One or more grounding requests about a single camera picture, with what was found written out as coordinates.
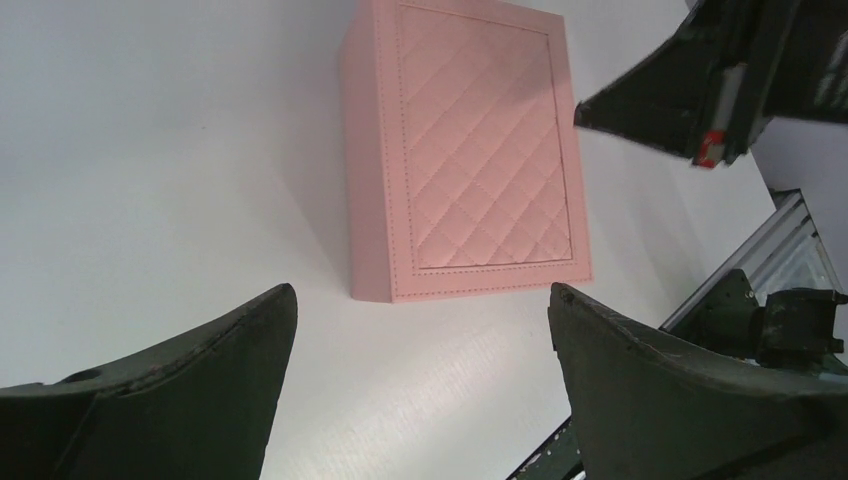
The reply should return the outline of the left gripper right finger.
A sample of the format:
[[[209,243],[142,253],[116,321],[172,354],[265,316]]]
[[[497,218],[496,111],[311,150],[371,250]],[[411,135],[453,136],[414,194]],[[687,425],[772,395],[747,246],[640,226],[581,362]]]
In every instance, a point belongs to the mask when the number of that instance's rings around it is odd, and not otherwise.
[[[591,479],[843,479],[847,387],[634,321],[561,283],[548,318]]]

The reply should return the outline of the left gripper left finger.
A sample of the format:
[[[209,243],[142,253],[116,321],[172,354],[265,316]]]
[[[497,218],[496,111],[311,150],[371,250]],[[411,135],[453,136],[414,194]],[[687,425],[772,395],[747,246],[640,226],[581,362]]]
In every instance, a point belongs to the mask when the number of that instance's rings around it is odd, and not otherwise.
[[[1,392],[5,479],[256,479],[298,320],[292,286],[127,357]]]

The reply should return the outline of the pink jewelry box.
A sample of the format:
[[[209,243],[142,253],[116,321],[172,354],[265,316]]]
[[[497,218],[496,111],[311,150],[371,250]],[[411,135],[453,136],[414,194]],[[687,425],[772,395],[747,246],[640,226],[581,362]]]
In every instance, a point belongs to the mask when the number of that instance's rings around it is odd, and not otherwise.
[[[361,1],[339,72],[352,298],[592,279],[562,16],[502,1]]]

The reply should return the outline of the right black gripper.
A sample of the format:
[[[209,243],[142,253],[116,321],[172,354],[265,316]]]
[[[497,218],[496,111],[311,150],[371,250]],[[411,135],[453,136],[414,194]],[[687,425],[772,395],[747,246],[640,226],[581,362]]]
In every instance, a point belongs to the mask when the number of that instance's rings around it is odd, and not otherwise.
[[[846,125],[846,2],[687,5],[668,40],[578,103],[575,126],[713,169],[775,118]]]

